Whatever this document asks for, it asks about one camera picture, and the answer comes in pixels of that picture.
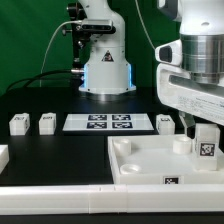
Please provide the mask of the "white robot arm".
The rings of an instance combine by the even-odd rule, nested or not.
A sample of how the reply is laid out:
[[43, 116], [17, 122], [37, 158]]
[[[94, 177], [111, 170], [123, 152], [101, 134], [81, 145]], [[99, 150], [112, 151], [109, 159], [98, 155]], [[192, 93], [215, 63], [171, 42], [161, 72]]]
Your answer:
[[156, 48], [157, 94], [179, 111], [186, 129], [194, 119], [224, 126], [224, 0], [157, 0], [180, 23], [179, 38]]

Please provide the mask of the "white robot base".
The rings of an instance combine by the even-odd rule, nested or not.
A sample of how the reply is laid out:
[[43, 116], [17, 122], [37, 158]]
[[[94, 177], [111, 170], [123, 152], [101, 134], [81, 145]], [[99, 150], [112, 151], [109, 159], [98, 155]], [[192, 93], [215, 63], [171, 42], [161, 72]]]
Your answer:
[[93, 34], [90, 37], [89, 60], [84, 65], [81, 92], [98, 95], [118, 95], [135, 91], [131, 65], [125, 58], [125, 21], [114, 12], [107, 0], [79, 0], [87, 18], [85, 25], [105, 25], [115, 28], [114, 34]]

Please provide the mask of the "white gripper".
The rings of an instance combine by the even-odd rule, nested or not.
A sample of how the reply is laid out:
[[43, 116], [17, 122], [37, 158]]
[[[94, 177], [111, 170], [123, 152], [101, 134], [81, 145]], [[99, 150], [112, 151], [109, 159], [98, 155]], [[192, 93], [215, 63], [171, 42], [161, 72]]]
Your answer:
[[195, 137], [194, 116], [224, 126], [224, 80], [218, 85], [199, 84], [179, 67], [160, 63], [157, 94], [162, 104], [179, 110], [187, 137]]

